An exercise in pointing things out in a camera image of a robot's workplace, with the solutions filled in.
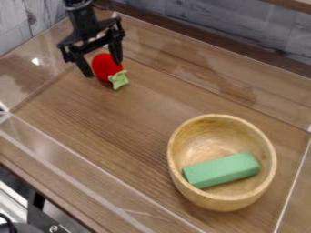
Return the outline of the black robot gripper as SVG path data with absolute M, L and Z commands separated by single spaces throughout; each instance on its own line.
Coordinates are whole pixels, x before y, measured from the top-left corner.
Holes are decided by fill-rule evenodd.
M 73 33 L 58 43 L 63 60 L 75 62 L 86 77 L 94 77 L 94 72 L 85 54 L 102 46 L 109 46 L 110 53 L 118 64 L 123 61 L 122 40 L 126 31 L 122 26 L 122 17 L 113 17 L 99 21 L 97 18 L 71 17 Z

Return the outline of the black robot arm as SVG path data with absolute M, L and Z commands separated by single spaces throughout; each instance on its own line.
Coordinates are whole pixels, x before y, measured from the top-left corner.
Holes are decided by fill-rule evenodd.
M 58 43 L 63 61 L 77 64 L 86 77 L 94 77 L 93 69 L 85 54 L 103 46 L 109 46 L 110 53 L 118 64 L 123 61 L 122 41 L 126 31 L 122 18 L 99 20 L 95 14 L 94 0 L 63 0 L 74 31 Z

